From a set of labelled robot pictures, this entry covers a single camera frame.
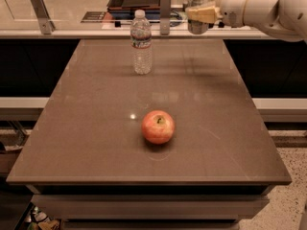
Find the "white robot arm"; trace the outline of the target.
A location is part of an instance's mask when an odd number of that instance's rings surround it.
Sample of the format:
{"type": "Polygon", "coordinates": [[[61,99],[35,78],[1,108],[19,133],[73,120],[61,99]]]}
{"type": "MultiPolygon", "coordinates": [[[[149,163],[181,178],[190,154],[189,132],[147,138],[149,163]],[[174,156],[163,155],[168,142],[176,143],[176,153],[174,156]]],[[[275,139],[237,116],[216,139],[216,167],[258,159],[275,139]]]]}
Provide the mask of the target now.
{"type": "Polygon", "coordinates": [[[189,20],[253,27],[284,41],[307,41],[307,0],[208,0],[186,8],[189,20]]]}

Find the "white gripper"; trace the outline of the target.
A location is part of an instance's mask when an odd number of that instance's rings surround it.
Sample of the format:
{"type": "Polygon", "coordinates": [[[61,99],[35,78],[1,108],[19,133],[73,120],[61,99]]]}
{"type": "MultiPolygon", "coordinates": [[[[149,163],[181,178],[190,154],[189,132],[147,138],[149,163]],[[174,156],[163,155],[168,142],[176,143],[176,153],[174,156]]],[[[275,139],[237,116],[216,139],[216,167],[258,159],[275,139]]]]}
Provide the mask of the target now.
{"type": "Polygon", "coordinates": [[[189,20],[214,24],[221,19],[232,28],[244,26],[244,13],[248,0],[214,0],[215,6],[189,7],[186,14],[189,20]]]}

